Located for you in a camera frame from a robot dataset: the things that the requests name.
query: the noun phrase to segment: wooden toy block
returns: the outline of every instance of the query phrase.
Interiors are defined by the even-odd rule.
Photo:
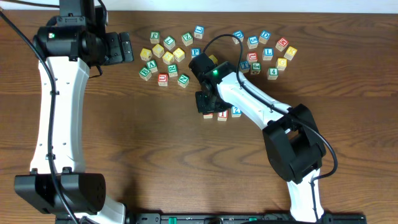
[[[234,32],[233,35],[235,35],[237,38],[239,38],[241,40],[241,42],[243,42],[244,35],[243,35],[243,32],[241,30],[238,30],[238,31]],[[234,41],[235,44],[239,43],[239,41],[236,40],[236,38],[234,38],[234,37],[232,37],[232,40]]]
[[[278,49],[279,51],[283,51],[288,44],[289,41],[287,41],[285,37],[282,37],[280,40],[278,40],[278,43],[276,43],[276,49]]]
[[[150,70],[150,72],[154,73],[157,72],[157,65],[155,60],[150,60],[147,62],[147,68]]]
[[[277,68],[268,68],[267,79],[275,80],[278,78],[278,69]]]
[[[286,58],[278,58],[278,61],[276,61],[276,68],[278,70],[283,71],[286,69],[287,66],[287,60]]]
[[[182,74],[180,78],[177,80],[178,84],[182,87],[185,88],[189,84],[189,77],[188,75]]]
[[[262,52],[263,60],[272,60],[273,56],[274,56],[274,49],[272,48],[265,48],[264,51]]]
[[[142,69],[139,71],[139,76],[140,76],[143,80],[148,81],[148,80],[152,77],[152,73],[150,72],[150,70],[149,70],[148,68],[144,67],[144,68],[142,68]]]
[[[191,49],[192,58],[200,55],[200,49]]]
[[[232,106],[231,113],[233,118],[238,118],[242,115],[242,111],[239,110],[236,106]]]
[[[170,52],[166,52],[164,55],[163,55],[163,62],[166,64],[166,65],[171,65],[171,63],[173,63],[174,62],[174,54],[171,54]]]
[[[250,64],[249,62],[241,62],[239,69],[242,73],[247,73],[250,71]]]
[[[152,44],[158,44],[160,42],[160,32],[152,31],[150,33],[150,42]]]
[[[204,28],[204,27],[202,27],[202,26],[196,26],[193,35],[194,35],[197,39],[202,39],[204,33],[205,33],[205,28]]]
[[[214,55],[210,55],[209,58],[213,61],[215,65],[218,63],[218,60]]]
[[[159,84],[159,86],[169,85],[169,77],[167,76],[167,74],[159,74],[159,76],[157,77],[157,83]]]
[[[178,76],[178,68],[177,68],[176,64],[169,65],[167,67],[167,70],[169,71],[169,77],[170,78]]]
[[[251,75],[258,75],[261,72],[261,64],[258,62],[254,62],[251,64]]]
[[[163,45],[168,49],[168,50],[172,50],[173,47],[175,47],[175,40],[172,36],[168,36],[166,37],[166,39],[164,39],[163,41]]]
[[[227,118],[228,118],[228,110],[218,113],[217,120],[226,121]]]
[[[286,58],[287,60],[292,60],[296,53],[297,53],[297,49],[295,49],[294,47],[290,46],[287,49],[284,58]]]
[[[255,52],[248,53],[248,56],[246,57],[246,60],[249,62],[250,65],[253,62],[257,62],[257,60],[258,60],[257,53],[255,53]]]
[[[181,62],[185,58],[185,52],[181,48],[174,50],[173,55],[178,62]]]
[[[139,55],[141,56],[141,59],[146,62],[152,58],[152,52],[148,49],[142,49],[141,54]]]
[[[271,33],[266,30],[263,30],[260,34],[259,42],[262,44],[266,44],[270,37]]]
[[[186,34],[182,35],[181,38],[185,46],[193,44],[193,37],[191,33],[187,32]]]
[[[154,55],[158,58],[161,58],[164,54],[164,48],[160,44],[155,45],[152,51],[154,52]]]
[[[213,118],[213,113],[203,114],[203,118],[211,119],[211,118]]]
[[[259,45],[259,39],[256,36],[248,38],[249,49],[255,49]]]

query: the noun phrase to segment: alphabet block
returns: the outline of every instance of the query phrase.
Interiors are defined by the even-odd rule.
[[[152,52],[148,49],[142,49],[139,55],[141,56],[141,59],[146,62],[152,58]]]
[[[161,58],[164,54],[164,48],[160,44],[155,45],[152,51],[154,52],[154,55],[158,58]]]
[[[276,49],[278,49],[279,51],[283,51],[288,44],[289,41],[287,41],[285,37],[282,37],[280,40],[278,40],[278,43],[276,43]]]
[[[152,44],[158,44],[160,42],[160,32],[152,31],[150,33],[150,42]]]
[[[144,67],[144,68],[142,68],[142,69],[139,71],[139,76],[140,76],[143,80],[148,81],[148,80],[152,77],[152,73],[150,72],[150,70],[149,70],[148,68]]]

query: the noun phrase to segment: letter on block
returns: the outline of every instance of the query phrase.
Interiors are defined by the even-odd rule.
[[[278,68],[279,71],[285,70],[287,66],[287,60],[286,58],[278,58],[278,61],[276,61],[276,68]]]
[[[182,74],[182,75],[180,76],[180,78],[178,79],[177,82],[178,82],[178,84],[179,84],[182,88],[187,87],[188,84],[189,84],[189,77],[188,77],[188,75]]]
[[[257,62],[257,60],[258,60],[257,53],[255,53],[255,52],[248,53],[246,60],[249,62],[249,64],[252,64],[253,62]]]
[[[248,38],[248,46],[249,49],[255,49],[259,45],[259,39],[256,36],[252,36]]]
[[[235,35],[237,38],[239,38],[241,40],[241,42],[243,42],[244,35],[243,35],[243,32],[241,30],[238,30],[238,31],[234,32],[233,35]],[[239,41],[236,40],[235,37],[232,37],[232,40],[234,41],[235,44],[239,43]]]
[[[279,51],[283,51],[288,44],[289,41],[287,41],[285,37],[282,37],[280,40],[278,40],[278,43],[276,43],[276,49],[278,49]]]
[[[193,37],[189,32],[182,35],[181,38],[182,38],[182,42],[184,43],[185,46],[189,46],[189,45],[193,44]]]
[[[166,54],[163,55],[163,62],[166,65],[171,65],[171,63],[174,62],[174,54],[171,54],[170,52],[166,52]]]
[[[265,48],[262,52],[263,60],[272,60],[272,56],[274,56],[274,49],[272,48]]]
[[[142,69],[139,71],[139,76],[140,76],[143,80],[148,81],[148,80],[152,77],[152,74],[151,74],[151,72],[150,72],[150,70],[149,70],[148,68],[144,67],[144,68],[142,68]]]
[[[142,49],[141,54],[139,55],[141,56],[141,59],[146,62],[152,58],[152,52],[148,49]]]
[[[269,33],[266,30],[263,30],[260,34],[259,42],[262,44],[266,44],[270,37],[271,33]]]
[[[215,65],[218,63],[218,60],[214,55],[210,55],[209,58],[213,61]]]
[[[177,65],[173,64],[173,65],[169,65],[168,67],[169,70],[169,77],[176,77],[178,76],[178,69],[177,69]]]
[[[160,44],[155,45],[152,51],[154,52],[154,55],[158,58],[161,58],[164,54],[164,48]]]
[[[202,26],[196,26],[193,35],[194,35],[197,39],[202,39],[204,33],[205,33],[205,28],[204,28],[204,27],[202,27]]]
[[[157,31],[153,31],[150,33],[150,42],[152,44],[158,44],[160,42],[160,33]]]
[[[292,60],[296,53],[297,53],[297,49],[295,49],[294,47],[290,46],[287,49],[284,58],[286,58],[287,60]]]
[[[226,121],[227,118],[228,118],[228,110],[218,113],[218,118],[217,118],[217,120],[219,120],[219,121]]]
[[[169,78],[167,74],[159,74],[157,77],[157,83],[159,86],[167,86],[169,84]]]
[[[239,69],[242,73],[247,73],[250,71],[250,64],[249,62],[241,62]]]
[[[233,118],[238,118],[242,115],[242,111],[239,110],[239,108],[237,108],[236,106],[232,106],[231,112]]]
[[[181,62],[185,58],[185,52],[181,48],[177,48],[173,52],[176,61]]]
[[[277,68],[268,68],[267,79],[275,80],[278,78],[278,69]]]
[[[213,118],[213,113],[203,114],[203,118],[211,119],[211,118]]]
[[[200,55],[200,49],[191,49],[192,58]]]
[[[149,62],[147,62],[147,68],[152,73],[157,72],[157,65],[156,65],[155,60],[150,60]]]
[[[251,64],[251,75],[257,75],[260,74],[261,71],[261,64],[258,62],[254,62]]]
[[[173,47],[175,47],[175,40],[173,37],[168,36],[166,37],[166,39],[164,39],[163,41],[163,45],[168,49],[168,50],[172,50]]]

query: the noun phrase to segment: wooden table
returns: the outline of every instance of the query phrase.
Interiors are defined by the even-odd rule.
[[[55,11],[7,11],[30,39]],[[202,40],[185,47],[181,35],[205,26]],[[14,176],[28,174],[40,113],[37,59],[4,21],[0,21],[0,220],[2,223],[53,223],[14,192]],[[267,160],[261,130],[245,115],[203,120],[194,93],[200,89],[188,69],[190,49],[204,48],[219,34],[238,29],[246,37],[266,29],[266,47],[284,36],[298,49],[286,71],[268,81],[247,77],[270,96],[308,106],[321,133],[334,146],[338,172],[321,180],[324,208],[363,212],[368,223],[397,223],[398,216],[398,17],[373,14],[110,12],[108,32],[128,31],[136,60],[103,67],[89,80],[83,108],[83,147],[87,172],[102,173],[107,193],[134,211],[164,213],[262,213],[288,210],[286,183]],[[171,78],[167,88],[138,71],[149,34],[172,35],[186,53],[178,63],[190,76],[186,89]],[[244,43],[244,57],[248,52]],[[219,62],[238,59],[230,37],[208,53]],[[165,64],[156,59],[159,69]],[[330,153],[322,172],[331,169]]]

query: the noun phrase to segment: yellow block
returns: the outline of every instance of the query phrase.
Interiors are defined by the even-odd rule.
[[[141,59],[143,59],[144,61],[149,61],[150,58],[152,57],[152,52],[148,49],[142,49],[141,54],[139,55],[141,56]]]
[[[210,55],[209,58],[213,61],[214,64],[218,63],[218,60],[214,55]]]
[[[170,52],[166,52],[163,55],[163,62],[166,63],[166,65],[170,65],[171,63],[174,62],[174,55],[171,54]]]

